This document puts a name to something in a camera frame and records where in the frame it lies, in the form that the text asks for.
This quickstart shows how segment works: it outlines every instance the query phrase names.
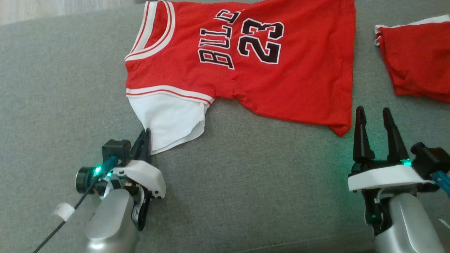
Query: gray couch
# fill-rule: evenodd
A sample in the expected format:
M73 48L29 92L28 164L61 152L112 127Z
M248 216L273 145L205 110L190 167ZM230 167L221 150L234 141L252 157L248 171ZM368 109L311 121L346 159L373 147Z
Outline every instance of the gray couch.
M358 0L356 9L354 108L365 106L376 155L387 155L385 106L407 146L450 150L450 106L395 97L373 43L374 25L442 15L450 2ZM142 12L136 5L0 27L0 252L32 252L59 223L49 218L58 203L79 199L78 169L101 162L107 140L140 132L123 58ZM200 138L155 156L167 195L152 202L137 252L371 250L363 198L347 191L352 145L353 131L338 138L219 99ZM450 230L438 221L450 222L450 201L442 192L419 197L450 251ZM87 198L42 252L76 252L97 205Z

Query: black cable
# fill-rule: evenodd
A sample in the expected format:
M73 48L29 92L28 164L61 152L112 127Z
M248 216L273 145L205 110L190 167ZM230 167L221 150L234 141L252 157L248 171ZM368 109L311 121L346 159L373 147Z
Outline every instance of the black cable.
M94 187L95 183L97 182L97 180L99 178L102 177L102 174L98 174L95 177L95 180L93 181L93 183L87 188L86 192L83 194L83 196L80 198L80 200L78 201L78 203L73 207L73 209L77 209L81 203L83 202L83 200L86 198L86 196L90 193L90 191L92 190L92 188ZM58 227L55 228L55 230L53 230L53 232L47 236L47 238L33 251L33 253L37 253L55 234L56 232L58 232L59 229L61 229L61 227L63 227L63 225L66 224L66 221L61 222L61 224L59 224Z

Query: red fabric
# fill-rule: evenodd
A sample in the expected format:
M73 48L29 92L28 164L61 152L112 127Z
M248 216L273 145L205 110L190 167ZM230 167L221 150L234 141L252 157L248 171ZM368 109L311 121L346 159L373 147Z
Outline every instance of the red fabric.
M378 42L395 94L450 103L450 22L379 30Z
M244 107L267 117L329 126L338 136L351 129L354 0L265 0L254 4L173 2L175 32L170 43L144 59L126 61L129 89L168 85L212 98L237 99ZM241 14L233 24L214 18L221 10ZM269 38L275 27L243 34L248 18L282 23L283 36ZM149 46L164 33L166 7L158 3ZM230 48L199 46L201 29L232 27ZM242 36L281 44L278 63L262 62L251 45L248 56L239 53ZM228 54L234 69L202 63L198 50Z

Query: basketball jersey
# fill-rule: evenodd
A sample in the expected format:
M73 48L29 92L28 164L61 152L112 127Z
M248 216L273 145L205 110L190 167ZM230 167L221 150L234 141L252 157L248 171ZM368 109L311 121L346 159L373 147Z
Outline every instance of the basketball jersey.
M344 136L354 38L354 0L147 2L126 95L153 154L199 137L216 98Z

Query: glowing green light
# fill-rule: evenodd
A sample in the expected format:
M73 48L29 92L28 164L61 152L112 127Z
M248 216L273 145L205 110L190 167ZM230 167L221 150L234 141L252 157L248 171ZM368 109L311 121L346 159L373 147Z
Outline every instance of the glowing green light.
M413 165L411 159L401 160L401 163L405 166L411 166Z
M95 175L98 175L98 174L100 173L101 170L102 170L102 166L97 166L97 167L95 167L94 174L95 174Z

